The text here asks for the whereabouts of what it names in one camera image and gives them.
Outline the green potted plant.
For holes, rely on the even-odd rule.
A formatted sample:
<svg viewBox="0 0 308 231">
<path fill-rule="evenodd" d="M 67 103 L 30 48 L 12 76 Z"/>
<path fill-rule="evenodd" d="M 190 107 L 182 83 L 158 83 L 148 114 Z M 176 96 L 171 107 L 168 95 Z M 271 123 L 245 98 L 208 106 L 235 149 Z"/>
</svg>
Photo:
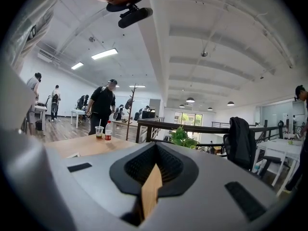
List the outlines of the green potted plant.
<svg viewBox="0 0 308 231">
<path fill-rule="evenodd" d="M 190 149 L 196 149 L 197 147 L 198 141 L 190 138 L 183 126 L 178 127 L 175 132 L 172 132 L 170 135 L 170 141 L 175 145 Z"/>
</svg>

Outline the black jacket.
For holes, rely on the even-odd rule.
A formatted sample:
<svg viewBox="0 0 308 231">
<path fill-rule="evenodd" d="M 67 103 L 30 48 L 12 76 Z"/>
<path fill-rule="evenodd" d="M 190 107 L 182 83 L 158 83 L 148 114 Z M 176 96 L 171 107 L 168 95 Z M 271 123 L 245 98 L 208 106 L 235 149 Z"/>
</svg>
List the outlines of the black jacket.
<svg viewBox="0 0 308 231">
<path fill-rule="evenodd" d="M 257 144 L 255 132 L 250 129 L 249 124 L 244 119 L 230 118 L 228 141 L 230 145 L 228 159 L 237 166 L 251 171 Z"/>
</svg>

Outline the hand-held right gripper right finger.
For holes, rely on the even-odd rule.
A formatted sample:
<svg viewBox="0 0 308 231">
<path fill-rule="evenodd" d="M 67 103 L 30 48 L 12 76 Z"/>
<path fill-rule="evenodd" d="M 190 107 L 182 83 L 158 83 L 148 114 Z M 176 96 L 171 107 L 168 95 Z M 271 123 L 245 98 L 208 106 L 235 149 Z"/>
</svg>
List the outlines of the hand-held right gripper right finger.
<svg viewBox="0 0 308 231">
<path fill-rule="evenodd" d="M 244 231 L 252 224 L 225 185 L 240 183 L 266 209 L 277 204 L 275 191 L 255 175 L 217 155 L 165 144 L 192 159 L 196 181 L 181 196 L 163 197 L 142 223 L 145 231 Z"/>
</svg>

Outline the clear cup with straw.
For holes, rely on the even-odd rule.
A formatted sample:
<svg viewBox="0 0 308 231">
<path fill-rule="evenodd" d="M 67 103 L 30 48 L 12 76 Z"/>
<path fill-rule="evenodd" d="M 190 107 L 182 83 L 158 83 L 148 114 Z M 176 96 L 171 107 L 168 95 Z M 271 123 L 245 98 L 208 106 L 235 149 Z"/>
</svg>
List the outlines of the clear cup with straw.
<svg viewBox="0 0 308 231">
<path fill-rule="evenodd" d="M 96 139 L 103 138 L 103 130 L 104 130 L 104 127 L 102 126 L 102 120 L 100 119 L 99 124 L 95 127 Z"/>
</svg>

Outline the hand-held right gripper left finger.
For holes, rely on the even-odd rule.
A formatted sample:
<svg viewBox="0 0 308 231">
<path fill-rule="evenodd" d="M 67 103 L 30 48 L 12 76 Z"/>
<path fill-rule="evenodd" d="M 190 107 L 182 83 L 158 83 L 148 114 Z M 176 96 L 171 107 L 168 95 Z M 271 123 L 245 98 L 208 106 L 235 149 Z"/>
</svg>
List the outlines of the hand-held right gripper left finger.
<svg viewBox="0 0 308 231">
<path fill-rule="evenodd" d="M 79 186 L 107 212 L 141 231 L 144 225 L 142 187 L 155 166 L 156 144 L 144 143 L 103 154 L 66 158 Z"/>
</svg>

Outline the white table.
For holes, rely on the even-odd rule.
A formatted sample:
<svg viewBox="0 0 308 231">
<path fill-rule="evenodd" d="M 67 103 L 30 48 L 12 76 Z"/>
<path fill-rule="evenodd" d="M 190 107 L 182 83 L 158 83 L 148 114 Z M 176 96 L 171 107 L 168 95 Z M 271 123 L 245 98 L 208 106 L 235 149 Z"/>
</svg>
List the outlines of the white table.
<svg viewBox="0 0 308 231">
<path fill-rule="evenodd" d="M 70 124 L 71 125 L 73 124 L 73 115 L 74 114 L 76 115 L 76 125 L 75 125 L 75 127 L 76 127 L 76 129 L 78 129 L 78 123 L 79 123 L 78 118 L 79 118 L 79 116 L 85 115 L 85 111 L 78 110 L 78 109 L 71 109 L 71 118 L 70 118 Z"/>
<path fill-rule="evenodd" d="M 302 141 L 293 141 L 293 145 L 290 145 L 288 142 L 290 140 L 284 139 L 274 139 L 271 141 L 261 142 L 257 144 L 256 156 L 253 164 L 252 172 L 259 174 L 259 169 L 261 167 L 262 161 L 258 161 L 258 157 L 261 151 L 264 151 L 265 156 L 273 156 L 279 157 L 282 161 L 288 160 L 290 162 L 290 169 L 283 181 L 281 187 L 277 192 L 277 196 L 279 196 L 286 184 L 291 180 L 294 175 L 296 169 L 299 166 L 300 162 L 300 153 L 302 150 L 303 142 Z M 283 166 L 270 166 L 269 171 L 276 174 L 274 181 L 272 182 L 272 186 L 274 186 L 282 173 Z"/>
</svg>

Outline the black office chair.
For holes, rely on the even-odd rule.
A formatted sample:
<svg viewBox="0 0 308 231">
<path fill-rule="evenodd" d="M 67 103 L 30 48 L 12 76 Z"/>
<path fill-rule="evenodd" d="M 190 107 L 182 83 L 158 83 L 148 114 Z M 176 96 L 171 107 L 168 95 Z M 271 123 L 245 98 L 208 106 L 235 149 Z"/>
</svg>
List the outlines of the black office chair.
<svg viewBox="0 0 308 231">
<path fill-rule="evenodd" d="M 262 164 L 259 169 L 259 178 L 263 179 L 270 164 L 274 163 L 280 166 L 283 166 L 287 169 L 290 169 L 290 166 L 287 164 L 287 162 L 282 161 L 279 157 L 273 157 L 273 156 L 263 156 L 262 158 Z"/>
<path fill-rule="evenodd" d="M 251 171 L 251 151 L 249 141 L 233 139 L 230 134 L 223 136 L 227 159 L 245 170 Z"/>
</svg>

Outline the red label plastic bottle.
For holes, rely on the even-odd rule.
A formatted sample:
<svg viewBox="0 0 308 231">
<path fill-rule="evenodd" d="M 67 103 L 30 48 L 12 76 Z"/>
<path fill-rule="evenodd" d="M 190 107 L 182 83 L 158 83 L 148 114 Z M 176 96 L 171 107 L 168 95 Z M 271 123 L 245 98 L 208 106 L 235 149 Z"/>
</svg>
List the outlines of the red label plastic bottle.
<svg viewBox="0 0 308 231">
<path fill-rule="evenodd" d="M 112 124 L 111 121 L 108 120 L 105 127 L 105 140 L 110 141 L 112 138 Z"/>
</svg>

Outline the person's grey shirt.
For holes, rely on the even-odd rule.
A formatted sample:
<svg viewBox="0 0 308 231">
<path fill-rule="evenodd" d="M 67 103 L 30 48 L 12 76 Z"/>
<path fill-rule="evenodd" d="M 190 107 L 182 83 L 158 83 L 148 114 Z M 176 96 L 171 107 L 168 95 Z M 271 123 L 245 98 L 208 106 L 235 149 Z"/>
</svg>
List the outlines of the person's grey shirt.
<svg viewBox="0 0 308 231">
<path fill-rule="evenodd" d="M 17 74 L 25 57 L 47 33 L 57 1 L 27 0 L 10 25 L 0 56 Z"/>
</svg>

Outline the dark metal railing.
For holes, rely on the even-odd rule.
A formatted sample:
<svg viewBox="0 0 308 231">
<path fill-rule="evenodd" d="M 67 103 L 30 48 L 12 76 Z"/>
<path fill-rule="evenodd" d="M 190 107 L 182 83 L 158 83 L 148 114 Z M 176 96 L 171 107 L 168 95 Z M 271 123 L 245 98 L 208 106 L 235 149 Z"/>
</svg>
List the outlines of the dark metal railing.
<svg viewBox="0 0 308 231">
<path fill-rule="evenodd" d="M 136 143 L 151 142 L 157 141 L 156 136 L 159 131 L 171 130 L 174 131 L 179 127 L 182 127 L 186 132 L 199 133 L 199 134 L 228 134 L 229 133 L 229 124 L 227 123 L 226 127 L 202 127 L 202 126 L 191 126 L 191 125 L 180 125 L 174 123 L 168 123 L 164 121 L 164 117 L 158 118 L 147 118 L 139 119 L 137 121 L 137 132 L 136 132 Z M 264 127 L 256 127 L 250 125 L 249 128 L 255 133 L 259 133 L 260 136 L 256 141 L 267 141 L 273 137 L 279 137 L 280 139 L 284 138 L 288 128 L 289 121 L 286 121 L 286 124 L 282 126 L 282 122 L 279 123 L 276 127 L 268 127 L 267 120 L 265 121 Z"/>
</svg>

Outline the white air conditioner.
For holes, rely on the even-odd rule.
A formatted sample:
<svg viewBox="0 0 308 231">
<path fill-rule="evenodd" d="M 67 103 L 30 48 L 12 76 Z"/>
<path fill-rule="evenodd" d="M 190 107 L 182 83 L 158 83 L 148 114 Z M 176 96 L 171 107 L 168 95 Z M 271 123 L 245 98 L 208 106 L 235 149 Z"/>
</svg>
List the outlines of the white air conditioner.
<svg viewBox="0 0 308 231">
<path fill-rule="evenodd" d="M 46 55 L 38 52 L 38 58 L 47 62 L 47 63 L 52 63 L 52 58 L 47 57 Z"/>
</svg>

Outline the white desk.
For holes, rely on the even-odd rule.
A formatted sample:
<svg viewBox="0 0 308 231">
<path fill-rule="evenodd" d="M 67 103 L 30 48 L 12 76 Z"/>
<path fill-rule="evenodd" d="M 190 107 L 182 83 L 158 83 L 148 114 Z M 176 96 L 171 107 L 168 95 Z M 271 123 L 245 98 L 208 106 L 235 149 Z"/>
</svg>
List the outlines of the white desk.
<svg viewBox="0 0 308 231">
<path fill-rule="evenodd" d="M 38 114 L 40 113 L 41 116 L 41 121 L 42 121 L 42 131 L 45 131 L 45 120 L 46 120 L 46 112 L 47 112 L 47 107 L 45 106 L 35 106 L 35 113 Z"/>
</svg>

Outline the wooden coat rack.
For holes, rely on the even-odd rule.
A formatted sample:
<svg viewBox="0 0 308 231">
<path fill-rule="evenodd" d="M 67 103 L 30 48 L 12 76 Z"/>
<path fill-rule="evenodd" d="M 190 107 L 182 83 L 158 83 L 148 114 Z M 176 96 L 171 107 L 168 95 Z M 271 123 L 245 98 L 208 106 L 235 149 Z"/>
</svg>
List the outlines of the wooden coat rack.
<svg viewBox="0 0 308 231">
<path fill-rule="evenodd" d="M 128 141 L 128 135 L 129 135 L 129 127 L 131 124 L 131 115 L 132 115 L 132 107 L 134 102 L 134 94 L 135 90 L 137 89 L 137 85 L 134 84 L 133 89 L 131 90 L 132 94 L 130 95 L 130 99 L 128 100 L 128 122 L 127 122 L 127 132 L 126 132 L 126 141 Z"/>
</svg>

